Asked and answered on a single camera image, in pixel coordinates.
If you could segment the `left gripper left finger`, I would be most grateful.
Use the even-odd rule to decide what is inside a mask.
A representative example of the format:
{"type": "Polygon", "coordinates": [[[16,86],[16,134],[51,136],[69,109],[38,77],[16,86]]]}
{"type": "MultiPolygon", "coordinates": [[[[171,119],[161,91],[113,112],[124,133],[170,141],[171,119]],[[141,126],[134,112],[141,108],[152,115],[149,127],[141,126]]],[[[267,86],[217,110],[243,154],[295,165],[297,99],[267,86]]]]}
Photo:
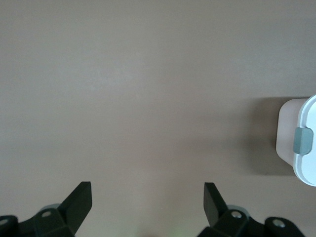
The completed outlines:
{"type": "Polygon", "coordinates": [[[81,182],[58,207],[45,208],[26,221],[0,216],[0,237],[75,237],[91,208],[91,183],[81,182]]]}

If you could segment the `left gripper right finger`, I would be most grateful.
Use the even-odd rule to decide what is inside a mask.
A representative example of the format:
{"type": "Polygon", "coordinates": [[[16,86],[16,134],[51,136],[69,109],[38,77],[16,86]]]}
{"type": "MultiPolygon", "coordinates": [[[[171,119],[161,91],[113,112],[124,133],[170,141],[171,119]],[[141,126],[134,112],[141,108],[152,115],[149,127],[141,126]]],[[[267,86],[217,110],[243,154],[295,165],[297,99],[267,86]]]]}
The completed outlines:
{"type": "Polygon", "coordinates": [[[305,237],[288,219],[268,217],[259,223],[245,209],[228,206],[214,183],[204,184],[203,208],[209,226],[197,237],[305,237]]]}

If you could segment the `white box lid grey latches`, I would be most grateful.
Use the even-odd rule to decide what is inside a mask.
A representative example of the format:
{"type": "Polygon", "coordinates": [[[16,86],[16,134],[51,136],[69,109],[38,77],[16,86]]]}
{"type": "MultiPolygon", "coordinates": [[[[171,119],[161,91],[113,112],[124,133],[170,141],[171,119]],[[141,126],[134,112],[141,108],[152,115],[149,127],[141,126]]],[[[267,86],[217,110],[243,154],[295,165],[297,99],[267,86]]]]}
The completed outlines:
{"type": "Polygon", "coordinates": [[[296,176],[316,187],[316,94],[307,99],[299,111],[293,152],[296,176]]]}

